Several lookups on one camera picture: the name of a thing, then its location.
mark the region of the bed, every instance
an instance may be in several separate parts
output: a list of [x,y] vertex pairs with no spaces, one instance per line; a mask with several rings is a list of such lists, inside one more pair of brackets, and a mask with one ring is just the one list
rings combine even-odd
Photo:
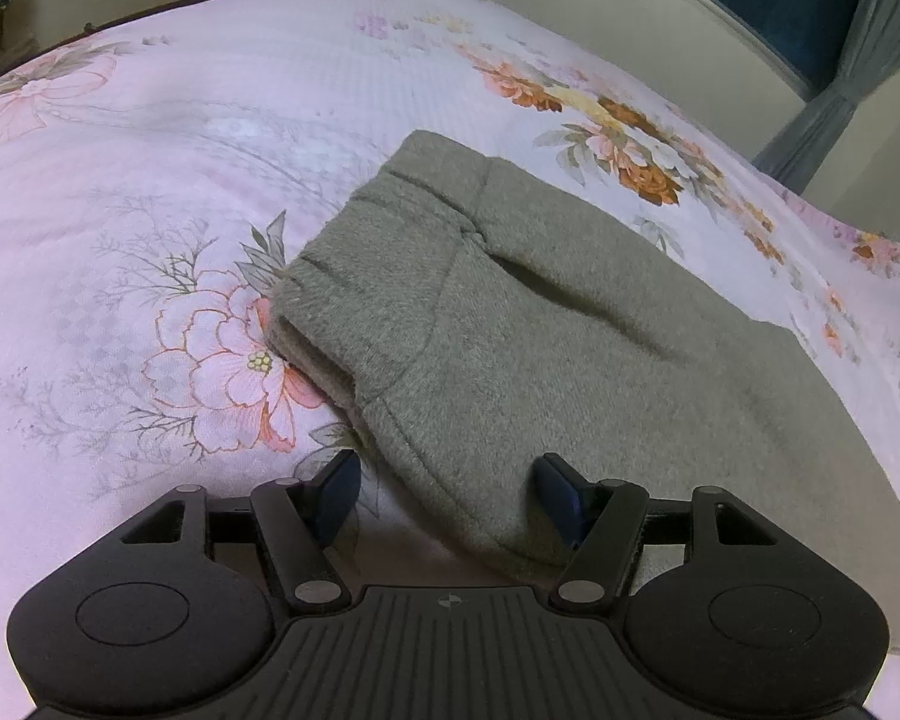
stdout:
[[[32,706],[4,633],[36,581],[174,485],[246,494],[352,445],[266,349],[266,293],[420,128],[581,196],[790,328],[900,499],[900,245],[492,2],[207,1],[0,79],[0,720]],[[333,549],[353,583],[497,581],[375,467]],[[900,720],[900,656],[867,706]]]

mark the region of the pink bedspread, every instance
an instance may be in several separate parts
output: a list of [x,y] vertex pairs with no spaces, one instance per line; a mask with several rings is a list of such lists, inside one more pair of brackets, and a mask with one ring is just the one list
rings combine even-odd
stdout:
[[[246,494],[351,441],[264,346],[266,291],[418,128],[792,329],[900,497],[900,245],[490,2],[207,1],[0,79],[0,720],[31,708],[4,642],[28,587],[173,485]],[[491,579],[379,471],[336,546],[353,581]],[[900,656],[868,706],[900,720]]]

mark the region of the bed sheet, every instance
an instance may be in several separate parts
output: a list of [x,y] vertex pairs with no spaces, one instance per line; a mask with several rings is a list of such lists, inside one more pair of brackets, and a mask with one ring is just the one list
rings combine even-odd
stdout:
[[[353,445],[266,349],[266,294],[419,128],[581,196],[793,330],[900,497],[900,245],[492,2],[207,1],[0,79],[0,720],[31,707],[4,642],[28,587],[176,484],[246,494]],[[498,579],[375,467],[334,549],[353,583]],[[900,720],[898,656],[868,706]]]

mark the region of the metal screw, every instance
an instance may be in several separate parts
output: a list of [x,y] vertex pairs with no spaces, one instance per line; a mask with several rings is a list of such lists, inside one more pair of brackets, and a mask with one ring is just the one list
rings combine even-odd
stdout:
[[340,598],[343,591],[336,581],[314,579],[298,584],[293,595],[305,604],[328,604]]
[[572,604],[592,604],[604,597],[604,589],[595,581],[574,579],[564,581],[557,588],[557,595]]

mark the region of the floral bed sheet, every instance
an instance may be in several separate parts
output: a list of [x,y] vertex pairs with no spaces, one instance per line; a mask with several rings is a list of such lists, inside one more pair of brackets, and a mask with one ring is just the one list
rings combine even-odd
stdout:
[[[0,79],[0,720],[31,708],[4,640],[29,586],[176,484],[246,494],[353,445],[266,349],[266,295],[418,128],[581,196],[790,328],[900,497],[900,245],[492,2],[207,1]],[[335,546],[349,581],[496,579],[364,474]],[[900,720],[898,656],[868,706]]]

